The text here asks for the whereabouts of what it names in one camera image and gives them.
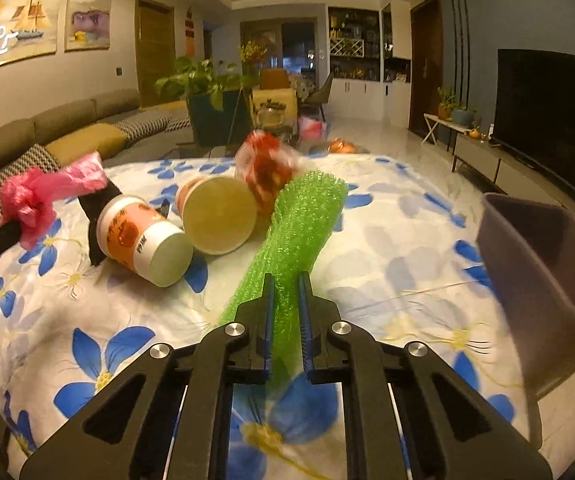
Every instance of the trash bin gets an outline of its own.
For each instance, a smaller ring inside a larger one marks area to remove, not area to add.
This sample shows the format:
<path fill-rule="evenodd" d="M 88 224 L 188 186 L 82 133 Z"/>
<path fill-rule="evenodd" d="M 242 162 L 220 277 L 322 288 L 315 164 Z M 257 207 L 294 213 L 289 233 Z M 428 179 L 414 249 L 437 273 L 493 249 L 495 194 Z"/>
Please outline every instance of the trash bin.
<path fill-rule="evenodd" d="M 489 193 L 478 245 L 536 399 L 575 371 L 575 216 Z"/>

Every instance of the silver screw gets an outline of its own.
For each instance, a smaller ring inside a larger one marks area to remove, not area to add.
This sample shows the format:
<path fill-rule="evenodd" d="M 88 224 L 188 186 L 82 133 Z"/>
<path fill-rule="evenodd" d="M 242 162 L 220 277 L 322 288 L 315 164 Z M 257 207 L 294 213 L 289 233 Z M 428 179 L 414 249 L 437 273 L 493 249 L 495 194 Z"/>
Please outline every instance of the silver screw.
<path fill-rule="evenodd" d="M 165 343 L 158 343 L 150 348 L 150 355 L 154 359 L 163 359 L 167 357 L 170 353 L 170 345 L 166 345 Z"/>
<path fill-rule="evenodd" d="M 331 331 L 334 334 L 346 335 L 352 332 L 352 325 L 350 325 L 347 321 L 337 321 L 336 323 L 332 324 Z"/>
<path fill-rule="evenodd" d="M 427 346 L 419 341 L 414 341 L 414 343 L 410 343 L 408 346 L 408 352 L 414 357 L 423 357 L 427 355 Z"/>
<path fill-rule="evenodd" d="M 245 332 L 245 325 L 243 323 L 229 323 L 229 325 L 225 327 L 225 333 L 232 337 L 241 335 L 243 332 Z"/>

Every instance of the green mesh packaging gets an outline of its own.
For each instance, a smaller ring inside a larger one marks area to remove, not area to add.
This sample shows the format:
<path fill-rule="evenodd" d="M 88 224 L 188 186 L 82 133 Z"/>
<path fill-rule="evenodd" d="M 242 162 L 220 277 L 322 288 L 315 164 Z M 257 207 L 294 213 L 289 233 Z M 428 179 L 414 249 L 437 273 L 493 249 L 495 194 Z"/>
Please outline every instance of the green mesh packaging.
<path fill-rule="evenodd" d="M 291 372 L 300 345 L 298 275 L 311 272 L 331 235 L 345 199 L 347 185 L 322 171 L 311 171 L 285 186 L 277 199 L 272 221 L 258 254 L 221 316 L 221 323 L 234 320 L 236 309 L 258 298 L 266 272 L 274 276 L 276 314 L 272 362 Z"/>

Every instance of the black tv screen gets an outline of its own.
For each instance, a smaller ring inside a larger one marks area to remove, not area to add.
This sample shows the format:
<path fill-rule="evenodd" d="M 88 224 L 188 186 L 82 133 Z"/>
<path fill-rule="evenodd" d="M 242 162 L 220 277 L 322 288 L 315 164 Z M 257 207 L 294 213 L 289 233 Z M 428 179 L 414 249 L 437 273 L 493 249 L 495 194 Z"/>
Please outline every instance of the black tv screen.
<path fill-rule="evenodd" d="M 575 56 L 499 50 L 494 139 L 575 189 Z"/>

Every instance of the paper cup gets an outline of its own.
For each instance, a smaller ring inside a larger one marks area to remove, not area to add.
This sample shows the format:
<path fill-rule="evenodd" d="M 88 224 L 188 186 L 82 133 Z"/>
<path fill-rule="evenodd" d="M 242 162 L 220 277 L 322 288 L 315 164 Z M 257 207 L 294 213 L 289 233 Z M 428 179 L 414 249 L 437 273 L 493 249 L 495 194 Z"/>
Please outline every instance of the paper cup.
<path fill-rule="evenodd" d="M 158 286 L 180 280 L 192 260 L 183 231 L 137 196 L 119 195 L 107 203 L 96 238 L 106 256 Z"/>
<path fill-rule="evenodd" d="M 205 254 L 227 254 L 243 245 L 256 224 L 256 200 L 245 182 L 200 176 L 176 194 L 176 207 L 192 245 Z"/>

